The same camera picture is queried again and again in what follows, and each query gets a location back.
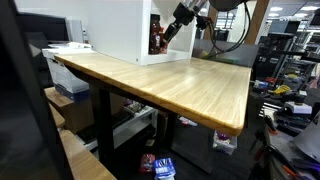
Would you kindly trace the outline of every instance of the cardboard box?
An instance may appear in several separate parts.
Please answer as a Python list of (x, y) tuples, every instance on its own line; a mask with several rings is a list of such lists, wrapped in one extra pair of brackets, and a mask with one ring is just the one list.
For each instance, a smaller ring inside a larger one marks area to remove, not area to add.
[[(66, 96), (61, 95), (54, 87), (46, 88), (45, 93), (50, 104), (64, 117), (65, 128), (73, 133), (94, 124), (90, 98), (75, 103)], [(111, 95), (111, 113), (115, 114), (123, 108), (122, 97)]]

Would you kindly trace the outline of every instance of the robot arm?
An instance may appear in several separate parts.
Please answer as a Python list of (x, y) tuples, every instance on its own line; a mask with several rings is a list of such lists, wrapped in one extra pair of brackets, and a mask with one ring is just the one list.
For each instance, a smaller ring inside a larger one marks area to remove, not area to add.
[[(205, 29), (205, 20), (199, 16), (200, 10), (207, 3), (208, 0), (183, 0), (180, 2), (173, 12), (176, 20), (169, 25), (163, 36), (163, 44), (168, 44), (171, 39), (178, 33), (182, 25), (187, 26), (194, 17), (197, 17), (197, 27)], [(213, 8), (218, 11), (230, 11), (236, 8), (239, 4), (247, 0), (209, 0)]]

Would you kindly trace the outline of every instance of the white enclosure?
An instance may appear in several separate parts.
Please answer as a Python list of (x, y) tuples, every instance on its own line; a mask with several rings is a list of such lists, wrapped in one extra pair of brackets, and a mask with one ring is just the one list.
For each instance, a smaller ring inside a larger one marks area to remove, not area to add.
[(180, 0), (91, 0), (88, 31), (93, 49), (133, 64), (148, 65), (191, 57), (195, 20), (172, 39), (167, 54), (149, 55), (150, 15), (161, 15), (167, 29)]

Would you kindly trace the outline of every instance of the black cable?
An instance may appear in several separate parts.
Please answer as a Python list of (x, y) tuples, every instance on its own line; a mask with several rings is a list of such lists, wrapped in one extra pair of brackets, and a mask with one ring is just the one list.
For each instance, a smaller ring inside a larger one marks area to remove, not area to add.
[[(246, 24), (244, 24), (243, 33), (242, 33), (239, 41), (238, 41), (235, 45), (233, 45), (231, 48), (226, 49), (226, 50), (223, 50), (223, 49), (219, 48), (219, 47), (216, 45), (216, 38), (213, 39), (214, 36), (213, 36), (213, 33), (212, 33), (212, 29), (214, 29), (214, 27), (213, 27), (213, 24), (211, 24), (211, 27), (209, 26), (209, 30), (210, 30), (211, 42), (212, 42), (213, 47), (212, 47), (210, 53), (205, 57), (205, 59), (209, 59), (209, 58), (211, 58), (211, 57), (213, 57), (213, 56), (216, 56), (216, 55), (218, 55), (218, 54), (222, 54), (222, 53), (225, 53), (225, 52), (233, 51), (233, 50), (237, 49), (237, 48), (244, 42), (244, 40), (245, 40), (246, 37), (248, 36), (248, 32), (249, 32), (250, 27), (251, 27), (250, 12), (249, 12), (249, 10), (248, 10), (248, 6), (247, 6), (247, 3), (246, 3), (246, 2), (244, 2), (244, 7), (245, 7), (245, 13), (246, 13), (247, 18), (248, 18), (248, 20), (249, 20), (249, 25), (248, 25), (248, 30), (247, 30), (247, 32), (245, 33), (245, 31), (246, 31)], [(215, 53), (215, 54), (212, 54), (214, 48), (216, 48), (216, 49), (219, 50), (220, 52), (217, 52), (217, 53)]]

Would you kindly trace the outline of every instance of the butcher block table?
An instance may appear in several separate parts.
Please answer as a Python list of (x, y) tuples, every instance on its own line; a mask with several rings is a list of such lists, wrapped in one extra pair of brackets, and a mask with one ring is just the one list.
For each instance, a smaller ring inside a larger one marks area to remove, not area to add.
[(195, 58), (137, 66), (99, 53), (56, 55), (55, 59), (90, 85), (99, 157), (110, 171), (115, 159), (110, 92), (168, 112), (169, 148), (177, 114), (232, 136), (244, 126), (251, 68)]

